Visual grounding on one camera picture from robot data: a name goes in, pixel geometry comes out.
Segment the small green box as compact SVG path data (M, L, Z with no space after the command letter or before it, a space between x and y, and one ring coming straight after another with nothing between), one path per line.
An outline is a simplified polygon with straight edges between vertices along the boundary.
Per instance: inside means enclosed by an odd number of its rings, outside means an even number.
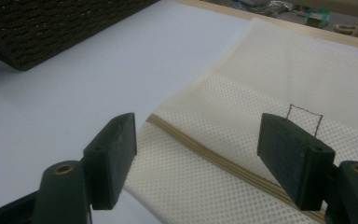
M305 24L314 28L324 28L329 21L330 11L325 9L315 9L306 14Z

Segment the brown woven basket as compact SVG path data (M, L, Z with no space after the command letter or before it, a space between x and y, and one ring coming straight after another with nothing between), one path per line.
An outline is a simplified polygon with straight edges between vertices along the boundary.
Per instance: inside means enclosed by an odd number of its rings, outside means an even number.
M0 61L29 70L158 0L0 0Z

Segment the pile of plastic wrap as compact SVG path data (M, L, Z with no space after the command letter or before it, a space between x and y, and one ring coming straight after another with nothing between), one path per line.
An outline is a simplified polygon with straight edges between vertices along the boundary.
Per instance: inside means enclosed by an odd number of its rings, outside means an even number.
M287 2L280 0L231 0L233 8L255 14L276 18L283 12L289 12Z

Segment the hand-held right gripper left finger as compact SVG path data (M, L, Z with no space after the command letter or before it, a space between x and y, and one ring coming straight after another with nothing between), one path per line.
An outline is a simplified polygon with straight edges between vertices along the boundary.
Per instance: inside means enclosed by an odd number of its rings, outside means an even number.
M111 119L83 150L83 166L94 210L112 210L137 154L135 115Z

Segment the brown tape roll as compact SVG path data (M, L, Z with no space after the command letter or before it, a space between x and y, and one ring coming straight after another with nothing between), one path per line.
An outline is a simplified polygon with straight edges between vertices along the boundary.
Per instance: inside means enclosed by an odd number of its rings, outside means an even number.
M334 31L343 35L353 35L357 29L356 25L351 24L336 24Z

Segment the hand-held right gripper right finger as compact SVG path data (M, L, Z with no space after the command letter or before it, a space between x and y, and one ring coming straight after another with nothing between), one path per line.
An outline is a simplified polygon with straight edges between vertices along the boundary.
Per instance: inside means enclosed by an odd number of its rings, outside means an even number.
M336 152L291 120L263 113L257 156L296 207L318 211Z

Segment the wooden table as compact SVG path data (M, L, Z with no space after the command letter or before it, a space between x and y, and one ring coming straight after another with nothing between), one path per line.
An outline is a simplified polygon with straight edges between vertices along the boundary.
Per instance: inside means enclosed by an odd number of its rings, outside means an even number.
M197 7L220 14L225 14L232 17L241 18L247 21L250 21L253 18L259 18L261 20L271 22L273 24L281 26L282 28L294 31L302 35L311 36L314 38L323 39L326 41L331 41L331 42L358 48L358 37L341 35L329 31L325 31L322 29L312 28L306 25L293 23L290 21L281 21L278 19L273 19L271 17L266 17L251 12L234 9L231 7L222 7L212 3L203 2L200 0L173 0L173 1L187 6Z

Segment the white board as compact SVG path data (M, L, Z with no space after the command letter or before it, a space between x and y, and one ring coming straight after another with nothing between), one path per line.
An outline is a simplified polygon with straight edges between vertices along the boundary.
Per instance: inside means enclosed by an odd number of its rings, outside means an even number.
M132 112L140 132L252 20L162 1L29 71L0 63L0 206L36 190L51 164L79 159L111 118ZM95 213L95 222L163 224L126 186L125 194L134 202Z

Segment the cream mesh laundry bag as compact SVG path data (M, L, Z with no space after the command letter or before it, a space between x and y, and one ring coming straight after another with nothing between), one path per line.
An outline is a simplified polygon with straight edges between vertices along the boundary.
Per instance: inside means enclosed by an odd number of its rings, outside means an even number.
M261 117L287 118L358 161L358 51L254 19L137 135L127 190L163 224L324 224L257 156Z

